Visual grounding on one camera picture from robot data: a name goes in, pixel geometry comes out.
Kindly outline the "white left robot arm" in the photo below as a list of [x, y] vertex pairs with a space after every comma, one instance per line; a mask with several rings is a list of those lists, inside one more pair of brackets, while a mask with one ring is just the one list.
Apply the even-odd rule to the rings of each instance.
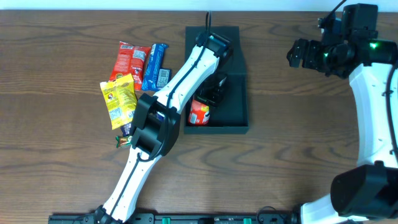
[[205, 31], [171, 81], [154, 95], [145, 93], [139, 98], [126, 166], [110, 198], [95, 210], [94, 223], [126, 223], [132, 217], [152, 168], [178, 138], [181, 113], [188, 100], [232, 52], [228, 38]]

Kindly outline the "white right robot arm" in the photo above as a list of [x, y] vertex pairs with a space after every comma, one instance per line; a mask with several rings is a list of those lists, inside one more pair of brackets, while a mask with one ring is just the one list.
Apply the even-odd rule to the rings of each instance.
[[291, 67], [347, 79], [359, 130], [357, 166], [337, 175], [330, 193], [300, 205], [292, 223], [361, 223], [397, 218], [397, 44], [382, 40], [375, 4], [338, 5], [318, 20], [321, 40], [298, 39]]

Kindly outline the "yellow snack bag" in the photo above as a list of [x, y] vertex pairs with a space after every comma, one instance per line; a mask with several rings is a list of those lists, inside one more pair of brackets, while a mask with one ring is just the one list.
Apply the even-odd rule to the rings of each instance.
[[129, 73], [115, 81], [101, 82], [112, 129], [132, 122], [136, 110], [137, 98], [134, 89], [134, 79]]

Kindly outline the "red Pringles can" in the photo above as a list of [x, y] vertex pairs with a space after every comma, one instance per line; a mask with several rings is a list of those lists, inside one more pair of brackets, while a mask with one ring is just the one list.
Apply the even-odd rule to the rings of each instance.
[[195, 126], [204, 126], [210, 120], [210, 107], [197, 100], [193, 100], [188, 115], [188, 122]]

